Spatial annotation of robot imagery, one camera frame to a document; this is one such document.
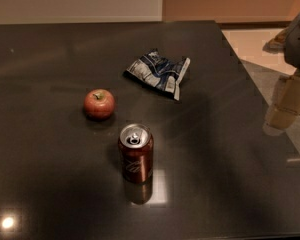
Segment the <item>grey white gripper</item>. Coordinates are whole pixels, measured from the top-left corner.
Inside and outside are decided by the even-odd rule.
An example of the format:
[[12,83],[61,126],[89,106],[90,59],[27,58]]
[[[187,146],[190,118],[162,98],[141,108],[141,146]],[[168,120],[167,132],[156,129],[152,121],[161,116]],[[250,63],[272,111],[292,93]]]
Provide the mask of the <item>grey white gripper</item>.
[[[284,58],[287,64],[300,69],[300,12],[289,24]],[[276,82],[265,125],[276,130],[289,128],[300,116],[300,71],[280,76]]]

